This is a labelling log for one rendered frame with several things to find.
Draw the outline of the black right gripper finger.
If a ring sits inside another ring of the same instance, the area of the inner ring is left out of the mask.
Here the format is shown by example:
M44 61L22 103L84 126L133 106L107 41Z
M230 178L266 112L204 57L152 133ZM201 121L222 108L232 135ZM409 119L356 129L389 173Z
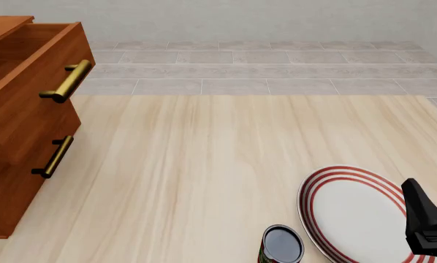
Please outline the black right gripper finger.
M417 233L437 238L437 206L415 179L407 179L401 188L406 203L406 236Z

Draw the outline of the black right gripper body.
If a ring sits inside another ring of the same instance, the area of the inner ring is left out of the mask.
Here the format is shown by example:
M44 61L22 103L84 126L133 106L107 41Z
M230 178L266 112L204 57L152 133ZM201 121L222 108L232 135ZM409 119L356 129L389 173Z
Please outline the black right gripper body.
M415 255L437 257L437 230L415 230L406 228L406 241Z

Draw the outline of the wooden cabinet drawer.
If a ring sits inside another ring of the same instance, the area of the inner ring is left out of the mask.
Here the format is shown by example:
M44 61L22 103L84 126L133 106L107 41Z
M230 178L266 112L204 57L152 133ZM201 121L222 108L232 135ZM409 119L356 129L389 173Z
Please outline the wooden cabinet drawer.
M21 26L0 40L0 113L54 102L39 92L56 90L69 75L66 65L93 59L81 23Z
M47 178L44 170L58 142L79 126L71 102L42 100L0 113L0 200L32 197Z

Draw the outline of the tin with printed label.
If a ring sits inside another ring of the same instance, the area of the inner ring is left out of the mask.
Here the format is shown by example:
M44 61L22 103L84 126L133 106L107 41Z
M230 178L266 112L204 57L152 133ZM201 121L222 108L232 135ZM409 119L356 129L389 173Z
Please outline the tin with printed label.
M293 229L272 225L263 233L257 263L300 263L304 251L303 241Z

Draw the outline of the white plate with red rings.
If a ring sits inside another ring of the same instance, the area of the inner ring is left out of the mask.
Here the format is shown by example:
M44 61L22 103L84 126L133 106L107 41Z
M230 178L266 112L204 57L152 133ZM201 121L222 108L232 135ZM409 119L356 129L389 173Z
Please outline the white plate with red rings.
M297 209L310 240L332 263L437 263L413 254L406 242L401 187L370 170L336 165L310 172Z

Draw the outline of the wooden cabinet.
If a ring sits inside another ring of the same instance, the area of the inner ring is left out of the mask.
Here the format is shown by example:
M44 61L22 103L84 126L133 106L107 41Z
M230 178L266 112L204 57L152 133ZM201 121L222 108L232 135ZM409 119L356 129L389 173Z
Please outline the wooden cabinet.
M32 16L0 16L0 40L7 37L9 34L18 30L21 26L24 26L27 23L35 23L34 17L32 17ZM91 69L93 69L96 62L94 59L93 59L93 61L90 61L90 62L92 63ZM68 98L68 100L66 100L66 102L71 102L70 98L71 98L71 96ZM31 204L31 202L32 202L33 198L36 196L37 192L35 192L35 194L32 197L25 198L25 199L3 199L3 200L0 200L0 239L5 239L5 238L8 238L9 236L12 235L12 233L15 230L15 227L18 225L19 221L22 219L23 214L26 212L27 208Z

